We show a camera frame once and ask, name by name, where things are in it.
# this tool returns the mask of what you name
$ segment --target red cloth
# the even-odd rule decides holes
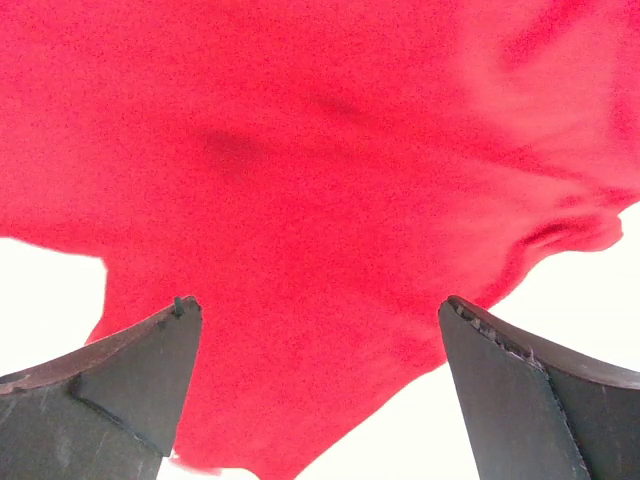
[[[619,238],[640,199],[639,18],[617,0],[5,0],[0,235],[104,259],[92,339],[196,295],[177,452],[291,479],[445,361],[447,295],[488,307],[543,257]]]

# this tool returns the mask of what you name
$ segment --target red fabric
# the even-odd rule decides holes
[[[291,479],[444,362],[447,295],[619,238],[638,12],[5,0],[0,235],[104,259],[92,339],[196,295],[177,452]]]

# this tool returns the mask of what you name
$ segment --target cloth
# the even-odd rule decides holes
[[[104,260],[90,340],[195,295],[180,461],[292,479],[445,362],[448,295],[620,238],[639,12],[5,0],[0,235]]]

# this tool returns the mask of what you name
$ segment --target white background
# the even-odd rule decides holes
[[[640,204],[621,218],[625,237],[616,246],[548,258],[492,312],[574,350],[640,370],[634,308],[640,290]],[[80,348],[100,318],[105,280],[99,259],[0,238],[0,375]],[[52,309],[60,312],[56,322],[50,320]],[[241,469],[207,477],[165,462],[158,478],[257,477]],[[447,366],[407,386],[298,477],[399,478],[478,478]]]

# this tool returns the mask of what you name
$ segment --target red towel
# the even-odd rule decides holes
[[[104,259],[92,339],[197,296],[200,469],[293,478],[445,361],[447,295],[640,200],[634,0],[4,0],[0,49],[0,235]]]

